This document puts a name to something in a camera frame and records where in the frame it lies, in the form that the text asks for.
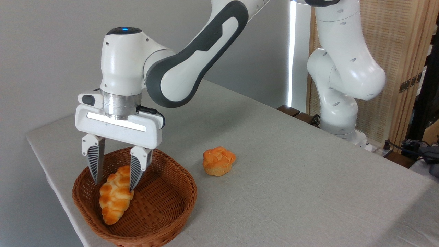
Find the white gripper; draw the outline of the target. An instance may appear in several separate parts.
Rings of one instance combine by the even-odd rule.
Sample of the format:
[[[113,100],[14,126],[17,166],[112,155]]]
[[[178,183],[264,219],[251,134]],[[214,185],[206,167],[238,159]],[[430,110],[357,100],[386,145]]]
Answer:
[[[136,188],[151,164],[153,149],[162,141],[163,115],[150,108],[138,110],[141,96],[102,90],[78,95],[75,126],[88,133],[82,138],[82,155],[87,158],[96,184],[103,178],[105,138],[135,145],[130,150],[130,191]]]

